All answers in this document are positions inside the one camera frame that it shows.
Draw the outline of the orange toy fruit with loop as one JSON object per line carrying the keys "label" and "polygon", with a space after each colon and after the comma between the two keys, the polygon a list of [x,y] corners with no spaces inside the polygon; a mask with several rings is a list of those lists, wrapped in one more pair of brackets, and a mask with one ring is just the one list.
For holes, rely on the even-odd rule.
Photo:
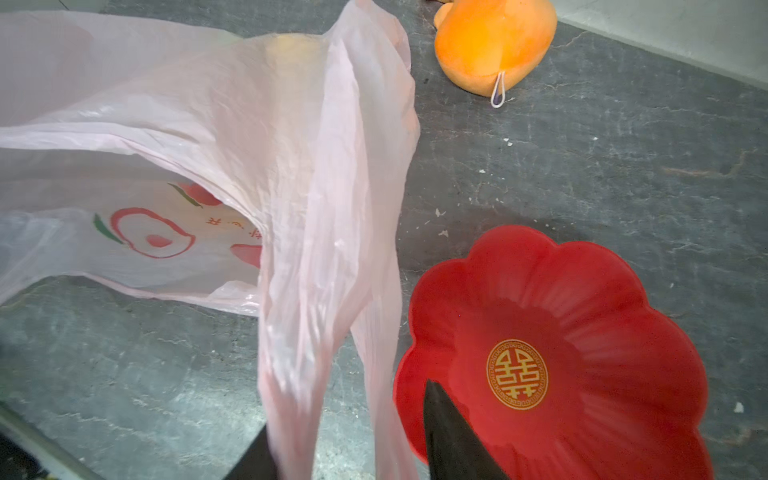
{"label": "orange toy fruit with loop", "polygon": [[434,16],[435,55],[461,89],[494,108],[542,61],[556,32],[549,0],[443,1]]}

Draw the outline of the pink plastic bag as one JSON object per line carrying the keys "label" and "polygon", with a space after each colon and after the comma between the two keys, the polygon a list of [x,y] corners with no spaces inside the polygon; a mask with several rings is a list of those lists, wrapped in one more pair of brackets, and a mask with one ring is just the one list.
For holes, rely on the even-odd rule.
{"label": "pink plastic bag", "polygon": [[334,355],[364,366],[376,475],[417,470],[392,399],[396,232],[420,126],[407,34],[350,1],[324,34],[73,11],[1,17],[1,296],[52,276],[258,320],[284,479],[312,475]]}

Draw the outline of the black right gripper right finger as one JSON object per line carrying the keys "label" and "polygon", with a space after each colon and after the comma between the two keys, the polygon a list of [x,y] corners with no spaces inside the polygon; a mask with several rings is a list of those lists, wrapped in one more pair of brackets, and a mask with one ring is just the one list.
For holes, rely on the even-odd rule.
{"label": "black right gripper right finger", "polygon": [[436,381],[426,383],[423,423],[431,479],[509,479]]}

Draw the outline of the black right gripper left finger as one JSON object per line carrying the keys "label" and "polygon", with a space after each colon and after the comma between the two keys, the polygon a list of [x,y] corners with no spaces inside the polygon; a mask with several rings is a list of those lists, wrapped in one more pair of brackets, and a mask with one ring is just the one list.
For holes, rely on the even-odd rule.
{"label": "black right gripper left finger", "polygon": [[267,425],[260,430],[224,480],[279,480],[279,469],[269,446]]}

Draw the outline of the red flower-shaped plate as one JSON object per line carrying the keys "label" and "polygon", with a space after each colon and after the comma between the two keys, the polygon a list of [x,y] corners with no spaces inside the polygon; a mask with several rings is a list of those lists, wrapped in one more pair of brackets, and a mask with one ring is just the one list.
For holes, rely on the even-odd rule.
{"label": "red flower-shaped plate", "polygon": [[512,479],[714,475],[700,355],[605,247],[494,228],[420,278],[408,325],[393,398],[419,458],[433,381]]}

